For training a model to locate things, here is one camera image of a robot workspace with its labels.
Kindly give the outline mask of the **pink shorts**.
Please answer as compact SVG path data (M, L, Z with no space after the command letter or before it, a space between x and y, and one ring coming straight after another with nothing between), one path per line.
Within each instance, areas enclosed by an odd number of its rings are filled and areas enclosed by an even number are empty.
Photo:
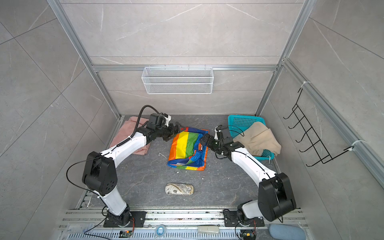
M125 121L121 126L121 128L119 129L116 136L114 137L114 139L112 140L112 143L110 144L110 148L122 142L127 137L129 137L133 133L137 121L138 121L138 117L130 117L127 121ZM150 145L146 145L138 149L137 151L135 151L134 155L144 156L145 154L148 153L149 148L150 148Z

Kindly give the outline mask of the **beige shorts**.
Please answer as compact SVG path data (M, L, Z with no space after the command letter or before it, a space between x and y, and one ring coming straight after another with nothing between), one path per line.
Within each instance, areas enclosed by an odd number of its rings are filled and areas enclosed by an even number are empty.
M234 142L244 145L249 153L256 157L261 157L264 150L268 150L274 155L279 155L282 149L272 130L261 122L253 123L244 131L244 136L236 136Z

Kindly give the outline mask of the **teal plastic basket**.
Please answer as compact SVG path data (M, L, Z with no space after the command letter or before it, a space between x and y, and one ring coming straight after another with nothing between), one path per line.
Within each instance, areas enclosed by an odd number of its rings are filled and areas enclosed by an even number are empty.
M229 115L228 125L232 138L239 134L244 135L244 131L253 125L253 123L260 122L266 126L266 122L261 117L244 116L244 115ZM255 156L258 161L271 161L275 158L274 153L269 150L263 150L261 156Z

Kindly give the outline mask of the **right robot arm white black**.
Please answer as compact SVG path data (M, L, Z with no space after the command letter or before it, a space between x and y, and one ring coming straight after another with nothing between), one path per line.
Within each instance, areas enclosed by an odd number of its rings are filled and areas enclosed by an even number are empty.
M210 134L205 134L200 143L241 167L257 184L258 199L238 206L240 223L247 224L254 218L263 218L269 222L279 220L283 223L284 215L297 208L289 177L261 164L243 144L234 142L231 137L215 138Z

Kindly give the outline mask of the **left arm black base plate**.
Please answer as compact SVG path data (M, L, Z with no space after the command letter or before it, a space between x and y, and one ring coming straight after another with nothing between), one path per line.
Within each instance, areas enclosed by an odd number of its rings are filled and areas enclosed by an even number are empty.
M147 212L123 212L120 216L115 216L111 213L107 213L107 218L104 221L104 228L130 228L143 227L146 219Z

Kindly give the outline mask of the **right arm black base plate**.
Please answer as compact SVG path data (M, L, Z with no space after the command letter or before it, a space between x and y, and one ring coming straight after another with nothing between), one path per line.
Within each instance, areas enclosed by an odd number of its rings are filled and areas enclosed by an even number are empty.
M230 211L229 209L223 210L224 222L226 227L264 227L265 222L263 217L248 218L241 210Z

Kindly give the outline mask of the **rainbow striped shorts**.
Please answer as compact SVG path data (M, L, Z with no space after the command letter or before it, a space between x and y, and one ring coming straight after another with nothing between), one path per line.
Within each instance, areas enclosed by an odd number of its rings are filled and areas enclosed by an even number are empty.
M204 171L208 148L200 143L209 130L186 127L173 139L167 165L174 169Z

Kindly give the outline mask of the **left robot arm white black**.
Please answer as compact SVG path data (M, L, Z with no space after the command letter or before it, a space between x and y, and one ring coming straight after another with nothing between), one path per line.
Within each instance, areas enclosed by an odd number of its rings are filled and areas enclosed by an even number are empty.
M135 134L101 153L91 152L87 156L82 182L88 189L100 197L108 209L107 219L120 227L131 221L130 207L118 191L116 168L138 149L146 146L156 138L164 141L173 139L186 130L180 123L175 125L158 125L146 123Z

